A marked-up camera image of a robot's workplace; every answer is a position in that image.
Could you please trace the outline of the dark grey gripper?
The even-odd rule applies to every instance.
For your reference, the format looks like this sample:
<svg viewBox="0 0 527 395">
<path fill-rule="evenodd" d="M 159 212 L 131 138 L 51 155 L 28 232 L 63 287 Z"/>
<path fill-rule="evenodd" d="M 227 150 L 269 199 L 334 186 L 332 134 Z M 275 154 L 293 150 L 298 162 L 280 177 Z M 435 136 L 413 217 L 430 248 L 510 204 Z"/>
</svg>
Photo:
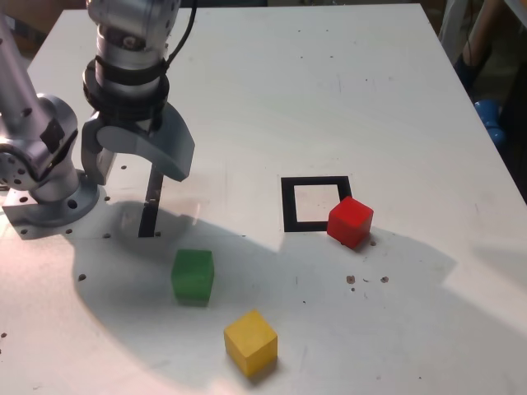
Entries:
<svg viewBox="0 0 527 395">
<path fill-rule="evenodd" d="M 170 104 L 160 112 L 142 106 L 93 109 L 82 128 L 82 166 L 87 177 L 106 185 L 115 153 L 140 156 L 164 176 L 189 176 L 195 143 L 180 113 Z"/>
</svg>

